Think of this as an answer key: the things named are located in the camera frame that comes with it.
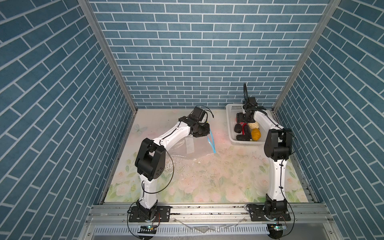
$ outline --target red wire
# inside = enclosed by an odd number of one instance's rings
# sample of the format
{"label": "red wire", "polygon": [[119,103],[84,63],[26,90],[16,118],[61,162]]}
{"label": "red wire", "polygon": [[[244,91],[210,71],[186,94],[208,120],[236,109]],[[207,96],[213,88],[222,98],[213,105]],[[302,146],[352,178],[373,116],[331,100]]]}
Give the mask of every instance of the red wire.
{"label": "red wire", "polygon": [[155,227],[158,227],[159,225],[160,225],[160,213],[158,212],[158,214],[159,214],[159,224],[157,225],[157,226],[155,226]]}
{"label": "red wire", "polygon": [[280,215],[280,216],[284,219],[285,226],[288,228],[288,225],[287,225],[287,222],[285,221],[285,218],[283,217],[283,215]]}
{"label": "red wire", "polygon": [[244,127],[245,127],[246,123],[243,124],[243,135],[244,135]]}

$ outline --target red object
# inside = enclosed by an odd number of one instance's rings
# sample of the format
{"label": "red object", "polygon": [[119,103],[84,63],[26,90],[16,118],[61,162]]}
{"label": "red object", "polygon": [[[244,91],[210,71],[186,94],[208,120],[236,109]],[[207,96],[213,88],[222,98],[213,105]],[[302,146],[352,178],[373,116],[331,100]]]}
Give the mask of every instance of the red object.
{"label": "red object", "polygon": [[245,127],[246,123],[243,124],[243,135],[244,135],[244,127]]}

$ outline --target blue brick wallpaper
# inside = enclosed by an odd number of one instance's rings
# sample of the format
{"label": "blue brick wallpaper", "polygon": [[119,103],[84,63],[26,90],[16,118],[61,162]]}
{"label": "blue brick wallpaper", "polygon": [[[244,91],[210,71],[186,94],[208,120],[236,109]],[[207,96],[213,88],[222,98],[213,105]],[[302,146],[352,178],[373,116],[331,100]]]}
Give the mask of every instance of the blue brick wallpaper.
{"label": "blue brick wallpaper", "polygon": [[90,0],[139,108],[272,107],[329,0]]}
{"label": "blue brick wallpaper", "polygon": [[0,1],[0,239],[73,239],[132,112],[77,0]]}
{"label": "blue brick wallpaper", "polygon": [[344,239],[383,239],[383,12],[342,0],[278,110]]}

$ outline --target clear plastic sheet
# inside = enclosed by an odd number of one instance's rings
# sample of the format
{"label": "clear plastic sheet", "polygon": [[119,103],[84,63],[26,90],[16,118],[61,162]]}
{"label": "clear plastic sheet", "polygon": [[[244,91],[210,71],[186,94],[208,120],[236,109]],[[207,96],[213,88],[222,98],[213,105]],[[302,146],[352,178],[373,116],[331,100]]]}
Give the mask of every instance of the clear plastic sheet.
{"label": "clear plastic sheet", "polygon": [[228,227],[235,227],[239,225],[242,221],[244,221],[245,217],[241,219],[237,224],[222,224],[222,225],[202,225],[202,226],[188,226],[187,224],[183,223],[182,221],[175,219],[177,222],[181,223],[182,225],[186,226],[189,229],[195,229],[201,233],[206,233],[208,230],[211,230],[212,232],[217,231],[219,228],[228,228]]}
{"label": "clear plastic sheet", "polygon": [[168,152],[173,159],[186,161],[195,161],[214,154],[214,150],[208,141],[208,136],[193,137],[189,135],[176,143]]}

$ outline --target white basket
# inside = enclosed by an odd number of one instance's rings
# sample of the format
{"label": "white basket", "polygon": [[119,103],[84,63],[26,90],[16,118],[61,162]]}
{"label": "white basket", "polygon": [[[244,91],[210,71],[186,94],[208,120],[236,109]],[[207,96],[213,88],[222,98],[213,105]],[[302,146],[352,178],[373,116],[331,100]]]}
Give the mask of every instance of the white basket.
{"label": "white basket", "polygon": [[268,134],[269,128],[265,129],[267,126],[262,126],[260,124],[260,133],[261,137],[257,141],[237,141],[236,136],[239,135],[235,132],[236,125],[236,114],[243,112],[243,104],[242,103],[230,103],[225,106],[225,110],[227,112],[227,123],[228,123],[228,135],[229,140],[233,145],[243,145],[243,146],[261,146],[265,144],[265,139]]}

